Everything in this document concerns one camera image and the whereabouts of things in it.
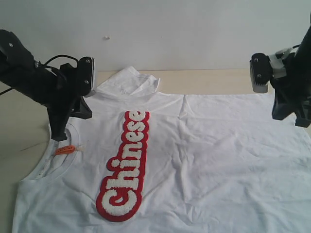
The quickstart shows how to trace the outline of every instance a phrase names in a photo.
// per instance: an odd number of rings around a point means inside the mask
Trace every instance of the white wall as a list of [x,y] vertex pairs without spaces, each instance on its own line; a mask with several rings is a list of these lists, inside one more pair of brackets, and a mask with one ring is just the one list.
[[98,70],[248,68],[255,52],[300,43],[310,10],[311,0],[0,0],[0,28],[42,62],[64,53],[93,56]]

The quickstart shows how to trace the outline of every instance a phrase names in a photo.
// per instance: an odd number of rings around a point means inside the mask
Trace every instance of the cable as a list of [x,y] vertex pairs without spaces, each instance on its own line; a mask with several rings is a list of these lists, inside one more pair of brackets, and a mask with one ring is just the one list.
[[3,94],[5,94],[5,93],[7,93],[7,92],[9,92],[9,91],[12,91],[12,90],[13,90],[13,88],[6,89],[5,91],[2,91],[2,92],[0,93],[0,96],[2,96]]
[[78,59],[76,59],[74,57],[61,54],[61,55],[57,55],[55,57],[52,57],[50,60],[48,60],[46,63],[44,63],[44,65],[46,66],[48,63],[50,63],[51,61],[53,61],[53,60],[55,60],[56,58],[59,58],[59,57],[67,57],[67,58],[70,58],[70,59],[75,60],[76,62],[78,62]]

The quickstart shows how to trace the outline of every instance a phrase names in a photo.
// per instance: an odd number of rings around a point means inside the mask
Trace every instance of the red border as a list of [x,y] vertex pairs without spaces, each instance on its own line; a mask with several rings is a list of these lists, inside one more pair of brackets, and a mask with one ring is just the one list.
[[[127,124],[130,122],[130,121],[133,121],[133,122],[136,122],[132,119],[130,119],[129,117],[129,113],[130,111],[127,111],[125,112],[125,122],[123,124],[123,134],[121,135],[121,140],[122,140],[122,143],[119,147],[119,152],[117,154],[116,157],[112,157],[108,160],[107,162],[107,168],[111,171],[113,171],[113,175],[112,176],[106,176],[104,177],[103,181],[102,181],[102,184],[101,184],[101,188],[100,188],[100,193],[96,199],[96,208],[97,208],[97,211],[98,213],[106,218],[107,220],[109,221],[113,221],[113,222],[122,222],[122,221],[126,221],[128,220],[129,218],[131,218],[136,212],[137,210],[139,209],[140,207],[140,204],[141,204],[141,201],[142,201],[142,196],[141,196],[141,192],[142,192],[142,188],[143,188],[143,182],[144,182],[144,175],[145,175],[145,164],[146,164],[146,154],[147,154],[147,140],[148,140],[148,130],[149,130],[149,124],[148,124],[148,119],[150,117],[150,113],[149,112],[145,112],[146,116],[145,118],[141,121],[144,123],[145,125],[145,129],[142,131],[142,133],[144,134],[144,138],[142,140],[140,140],[140,142],[142,143],[142,148],[140,148],[139,150],[141,150],[141,158],[140,158],[140,166],[139,166],[139,176],[137,177],[139,182],[138,182],[138,188],[137,190],[133,190],[131,188],[114,188],[114,190],[118,193],[118,195],[116,197],[112,197],[110,200],[109,200],[109,203],[111,205],[115,205],[115,206],[118,206],[118,205],[123,205],[125,204],[127,201],[128,201],[128,195],[127,195],[127,192],[129,190],[132,190],[135,194],[136,194],[136,197],[137,197],[137,202],[135,204],[135,206],[131,209],[131,211],[125,215],[122,215],[122,216],[113,216],[109,213],[106,212],[106,210],[103,208],[102,206],[102,199],[103,199],[103,196],[105,194],[106,191],[108,191],[106,189],[106,184],[107,184],[107,181],[108,179],[117,179],[118,177],[118,173],[120,171],[126,171],[126,170],[133,170],[134,167],[127,167],[127,168],[124,168],[124,169],[121,169],[120,166],[118,167],[112,167],[111,166],[111,162],[115,159],[118,159],[119,161],[122,160],[122,153],[123,153],[123,148],[125,145],[127,144],[135,144],[135,142],[130,142],[126,139],[125,135],[126,133],[130,132],[128,129],[127,129]],[[136,160],[136,158],[126,158],[127,160]],[[123,201],[122,202],[115,202],[117,200],[119,200],[120,198],[123,198]]]

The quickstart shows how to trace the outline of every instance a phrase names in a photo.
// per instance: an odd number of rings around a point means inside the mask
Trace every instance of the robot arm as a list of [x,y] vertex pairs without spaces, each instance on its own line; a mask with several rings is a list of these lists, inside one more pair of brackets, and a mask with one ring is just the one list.
[[36,62],[12,32],[0,30],[0,81],[47,107],[52,139],[67,138],[69,117],[92,117],[83,96],[95,93],[95,78],[93,58],[81,58],[77,68],[67,63],[56,69]]
[[283,120],[295,113],[295,126],[311,124],[311,27],[298,46],[270,56],[254,54],[250,70],[255,92],[266,93],[268,82],[275,89],[273,119]]

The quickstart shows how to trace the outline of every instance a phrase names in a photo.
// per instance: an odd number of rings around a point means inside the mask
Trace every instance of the beige table surface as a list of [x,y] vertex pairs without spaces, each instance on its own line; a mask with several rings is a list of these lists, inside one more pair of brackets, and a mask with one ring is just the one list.
[[[99,72],[98,84],[115,72]],[[248,70],[142,71],[173,94],[252,94]],[[0,83],[0,91],[7,86]],[[0,233],[12,228],[17,183],[35,167],[49,140],[45,107],[13,90],[0,97]]]

